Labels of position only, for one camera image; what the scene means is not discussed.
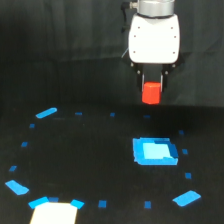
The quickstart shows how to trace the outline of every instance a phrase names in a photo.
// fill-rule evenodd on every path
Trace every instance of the blue tape piece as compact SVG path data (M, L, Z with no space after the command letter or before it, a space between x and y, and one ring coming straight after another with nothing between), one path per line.
M173 157L173 158L178 158L178 152L177 152L177 148L174 144L168 144L168 147L169 147L169 150L170 150L170 155Z
M49 202L58 202L59 198L49 197L48 200L49 200Z
M151 201L145 201L145 208L151 209Z
M180 130L180 131L179 131L179 134L180 134L180 135L184 135L184 131L183 131L183 130Z
M57 108L50 108L48 110L45 110L45 111L37 114L36 117L39 119L42 119L42 118L47 117L55 112L57 112Z
M18 184L16 181L11 180L9 182L6 182L5 185L9 187L15 194L22 195L26 194L29 189L26 187L23 187L22 185Z
M23 142L21 147L27 147L27 145L28 145L28 142Z
M144 143L143 151L145 159L170 157L170 150L167 144Z
M201 195L195 191L188 191L185 194L174 198L173 201L176 202L180 207L190 204L191 202L201 198Z
M186 179L191 179L191 173L185 173L185 178Z
M106 208L107 207L107 201L100 200L99 204L98 204L98 207L99 208Z
M30 128L35 128L35 124L30 124Z
M183 152L184 155L188 155L187 149L182 149L182 152Z
M10 171L10 172L13 172L13 171L16 170L16 168L17 168L17 166L11 166L11 168L9 169L9 171Z
M145 159L143 144L155 141L169 141L169 138L140 138L133 139L134 161L139 165L177 165L178 158Z
M80 209L84 205L84 202L77 201L77 200L72 200L71 205L75 206L76 208Z
M144 115L143 117L144 118L150 118L151 116L150 115Z
M30 206L30 208L34 209L36 208L38 205L42 205L46 202L49 202L48 198L47 197L43 197L43 198L39 198L35 201L31 201L28 203L28 205Z

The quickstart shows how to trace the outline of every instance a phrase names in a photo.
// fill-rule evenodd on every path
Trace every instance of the blue marker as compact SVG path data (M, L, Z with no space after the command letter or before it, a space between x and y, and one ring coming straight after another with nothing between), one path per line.
M57 108L50 108L48 110L45 110L45 111L37 114L36 117L39 119L42 119L42 118L47 117L55 112L57 112Z

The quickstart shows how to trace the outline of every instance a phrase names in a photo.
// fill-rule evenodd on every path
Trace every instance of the blue square marker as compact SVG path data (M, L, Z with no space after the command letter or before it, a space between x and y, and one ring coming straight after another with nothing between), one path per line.
M145 208L151 209L151 201L145 201Z
M184 135L184 131L183 131L183 130L180 130L180 131L179 131L179 134L180 134L180 135Z
M183 152L184 155L188 155L187 149L182 149L182 152Z
M23 142L21 147L27 147L27 145L28 145L28 142Z
M100 200L98 207L99 208L106 208L107 207L107 201Z
M10 172L13 172L13 171L16 170L16 168L17 168L17 166L11 166L11 168L9 169L9 171L10 171Z
M186 179L191 179L191 173L185 173Z
M84 205L84 202L77 201L77 200L72 200L71 205L75 206L76 208L80 209Z
M150 118L150 115L144 115L143 117L144 118Z
M30 124L30 128L35 128L35 124Z
M56 197L50 197L48 198L49 202L58 202L58 198Z

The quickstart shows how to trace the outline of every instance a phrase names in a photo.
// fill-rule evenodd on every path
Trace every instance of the black surface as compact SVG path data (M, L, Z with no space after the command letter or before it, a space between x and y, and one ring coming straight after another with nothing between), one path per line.
M0 219L29 223L28 202L59 197L78 199L80 223L223 223L224 110L193 107L59 106L42 120L35 114L50 106L20 106L3 111L0 123ZM150 114L150 119L143 115ZM29 129L35 123L35 129ZM178 166L140 166L132 139L169 137L179 153ZM21 143L28 141L27 148ZM182 149L188 149L184 156ZM17 165L9 173L11 165ZM185 179L192 173L192 180ZM4 183L28 187L15 195ZM172 199L188 190L202 198L184 208ZM98 208L107 200L107 208ZM144 209L151 201L152 209Z

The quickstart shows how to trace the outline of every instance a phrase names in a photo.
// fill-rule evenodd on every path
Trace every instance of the light blue square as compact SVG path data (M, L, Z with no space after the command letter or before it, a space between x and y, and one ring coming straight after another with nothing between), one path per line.
M16 170L16 168L17 168L17 166L11 166L11 168L9 169L9 171L10 171L10 172L13 172L13 171Z
M183 131L183 130L180 130L180 131L179 131L179 134L180 134L180 135L184 135L184 131Z
M30 128L35 128L35 124L30 124Z
M191 179L191 173L185 173L186 179Z
M77 200L72 200L71 205L75 206L76 208L80 209L84 205L84 202L77 201Z
M27 145L28 145L28 142L23 142L21 146L22 147L27 147Z
M182 149L182 152L183 152L184 155L188 155L187 149Z
M172 158L166 144L143 143L145 159Z
M144 118L150 118L150 115L144 115L143 117Z
M98 207L99 208L106 208L107 207L107 201L100 200Z
M151 201L145 201L145 208L151 209Z

